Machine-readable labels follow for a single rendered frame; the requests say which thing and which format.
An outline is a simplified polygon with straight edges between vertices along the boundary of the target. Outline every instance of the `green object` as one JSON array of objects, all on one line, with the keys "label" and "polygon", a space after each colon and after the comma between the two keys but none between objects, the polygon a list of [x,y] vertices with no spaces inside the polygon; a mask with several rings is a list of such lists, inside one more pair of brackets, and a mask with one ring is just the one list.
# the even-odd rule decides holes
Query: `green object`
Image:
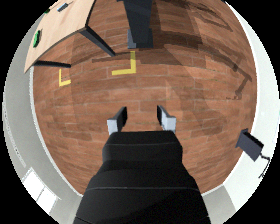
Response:
[{"label": "green object", "polygon": [[40,37],[41,31],[38,30],[37,33],[35,34],[34,41],[33,41],[33,47],[37,47],[39,44],[39,37]]}]

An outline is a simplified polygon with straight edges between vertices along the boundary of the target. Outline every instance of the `brown floor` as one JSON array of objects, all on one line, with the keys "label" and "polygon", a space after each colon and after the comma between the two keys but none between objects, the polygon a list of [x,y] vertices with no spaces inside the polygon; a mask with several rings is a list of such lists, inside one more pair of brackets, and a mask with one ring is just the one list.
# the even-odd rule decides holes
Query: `brown floor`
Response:
[{"label": "brown floor", "polygon": [[62,69],[35,67],[34,101],[48,150],[81,194],[102,165],[109,137],[107,119],[127,106],[123,131],[162,130],[156,105],[176,116],[183,164],[201,193],[223,183],[242,150],[241,129],[253,124],[257,79],[246,35],[220,0],[154,0],[154,48],[134,49],[130,68],[129,29],[123,2],[97,0],[89,26],[116,52],[110,57],[81,34],[61,42],[40,60],[71,63]]}]

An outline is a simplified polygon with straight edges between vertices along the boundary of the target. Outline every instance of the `yellow tape marking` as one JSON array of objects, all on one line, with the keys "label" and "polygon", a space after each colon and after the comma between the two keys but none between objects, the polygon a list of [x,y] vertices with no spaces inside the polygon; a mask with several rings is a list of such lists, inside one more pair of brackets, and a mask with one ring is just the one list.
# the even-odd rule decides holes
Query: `yellow tape marking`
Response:
[{"label": "yellow tape marking", "polygon": [[115,70],[112,71],[112,75],[124,75],[124,74],[133,74],[136,73],[136,59],[135,51],[130,51],[130,69]]},{"label": "yellow tape marking", "polygon": [[59,86],[69,85],[70,83],[71,83],[71,80],[61,82],[61,69],[59,69]]}]

